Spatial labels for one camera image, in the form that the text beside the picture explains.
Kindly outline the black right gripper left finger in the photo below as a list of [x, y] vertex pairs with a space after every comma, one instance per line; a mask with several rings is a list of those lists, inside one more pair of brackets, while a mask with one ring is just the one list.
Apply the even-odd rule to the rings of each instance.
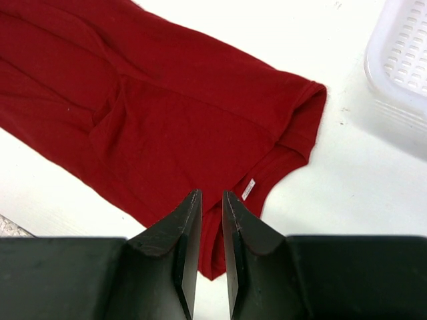
[[201, 191], [131, 239], [4, 237], [2, 319], [191, 319]]

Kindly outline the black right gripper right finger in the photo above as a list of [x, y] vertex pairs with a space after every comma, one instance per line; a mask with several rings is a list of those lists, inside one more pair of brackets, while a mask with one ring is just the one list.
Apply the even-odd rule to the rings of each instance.
[[230, 191], [222, 213], [232, 319], [426, 318], [424, 237], [286, 237]]

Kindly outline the red t-shirt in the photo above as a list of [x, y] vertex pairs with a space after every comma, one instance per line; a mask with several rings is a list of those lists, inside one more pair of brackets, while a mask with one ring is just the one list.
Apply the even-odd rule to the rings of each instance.
[[260, 215], [307, 165], [326, 97], [132, 1], [1, 2], [1, 127], [146, 227], [200, 189], [208, 279], [226, 270], [222, 193]]

